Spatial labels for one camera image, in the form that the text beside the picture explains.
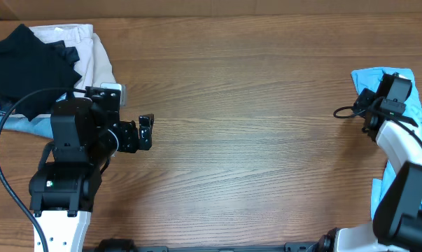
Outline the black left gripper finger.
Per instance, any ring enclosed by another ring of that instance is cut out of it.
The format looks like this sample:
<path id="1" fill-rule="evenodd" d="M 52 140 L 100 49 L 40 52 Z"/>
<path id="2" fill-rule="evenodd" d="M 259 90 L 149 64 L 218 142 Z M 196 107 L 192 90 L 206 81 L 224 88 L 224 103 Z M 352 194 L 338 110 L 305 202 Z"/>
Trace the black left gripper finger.
<path id="1" fill-rule="evenodd" d="M 140 126 L 139 150 L 149 151 L 151 147 L 152 147 L 152 128 Z"/>
<path id="2" fill-rule="evenodd" d="M 139 127 L 142 128 L 153 128 L 154 115 L 152 113 L 139 116 Z"/>

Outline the light blue t-shirt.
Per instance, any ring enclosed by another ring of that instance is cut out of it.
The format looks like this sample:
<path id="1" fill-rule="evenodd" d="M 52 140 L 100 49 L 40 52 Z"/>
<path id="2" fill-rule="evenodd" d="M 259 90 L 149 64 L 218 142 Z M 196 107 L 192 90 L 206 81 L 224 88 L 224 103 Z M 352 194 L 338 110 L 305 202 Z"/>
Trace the light blue t-shirt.
<path id="1" fill-rule="evenodd" d="M 388 158 L 383 178 L 372 184 L 374 217 L 402 165 L 422 165 L 422 104 L 410 69 L 360 69 L 351 77 L 358 93 L 353 115 L 365 119 L 363 129 Z"/>

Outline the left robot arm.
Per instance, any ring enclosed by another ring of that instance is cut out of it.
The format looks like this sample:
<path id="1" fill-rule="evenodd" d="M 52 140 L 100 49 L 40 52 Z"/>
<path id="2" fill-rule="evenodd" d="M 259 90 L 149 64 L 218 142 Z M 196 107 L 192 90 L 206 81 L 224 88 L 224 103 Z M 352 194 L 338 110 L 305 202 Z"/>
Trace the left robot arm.
<path id="1" fill-rule="evenodd" d="M 121 121 L 116 98 L 75 98 L 55 104 L 50 117 L 53 140 L 29 182 L 34 249 L 81 251 L 94 198 L 111 156 L 147 151 L 152 146 L 153 114 Z"/>

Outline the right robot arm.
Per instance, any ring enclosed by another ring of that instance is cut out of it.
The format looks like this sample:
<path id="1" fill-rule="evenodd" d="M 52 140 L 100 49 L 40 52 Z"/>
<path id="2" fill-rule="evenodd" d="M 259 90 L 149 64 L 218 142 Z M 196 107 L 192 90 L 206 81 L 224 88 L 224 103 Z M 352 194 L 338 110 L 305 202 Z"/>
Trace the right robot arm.
<path id="1" fill-rule="evenodd" d="M 396 111 L 381 106 L 397 105 Z M 419 126 L 400 115 L 405 105 L 364 89 L 354 115 L 365 119 L 363 131 L 387 155 L 396 177 L 375 211 L 372 222 L 336 232 L 333 251 L 422 251 L 422 140 Z"/>

